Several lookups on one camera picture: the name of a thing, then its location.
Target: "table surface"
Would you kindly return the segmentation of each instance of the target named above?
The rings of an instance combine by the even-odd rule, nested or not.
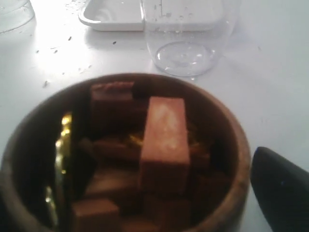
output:
[[[0,158],[36,105],[77,82],[112,73],[160,73],[141,32],[81,24],[84,0],[31,0],[36,20],[0,34]],[[253,153],[267,146],[309,171],[308,0],[246,0],[219,64],[192,81],[220,99]],[[239,232],[270,232],[250,189]]]

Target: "white tray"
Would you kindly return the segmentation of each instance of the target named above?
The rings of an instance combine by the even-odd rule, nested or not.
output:
[[[175,23],[178,19],[174,16],[183,11],[181,4],[177,5],[173,0],[154,0],[154,5],[156,2],[164,6],[161,9],[164,15],[173,12],[170,23]],[[190,22],[183,24],[184,30],[199,30],[201,23],[203,28],[205,24],[211,28],[223,18],[221,0],[194,0],[191,9],[196,14],[192,14]],[[142,18],[140,0],[88,0],[79,13],[83,24],[101,31],[142,31]]]

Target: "clear glass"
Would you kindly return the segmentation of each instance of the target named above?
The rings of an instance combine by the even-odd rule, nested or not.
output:
[[[33,17],[30,0],[0,0],[0,33],[18,28]]]
[[[155,65],[172,75],[205,73],[222,56],[241,0],[141,0]]]

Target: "white dish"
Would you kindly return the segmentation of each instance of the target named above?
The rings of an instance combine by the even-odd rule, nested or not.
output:
[[[188,2],[187,12],[183,12],[182,4],[175,4],[173,0],[154,0],[145,4],[153,4],[159,8],[154,13],[154,27],[163,30],[170,26],[179,25],[179,17],[188,20],[182,23],[182,30],[193,31],[211,29],[224,16],[221,0],[194,0]],[[101,31],[142,31],[143,13],[140,0],[88,0],[79,13],[80,21]]]

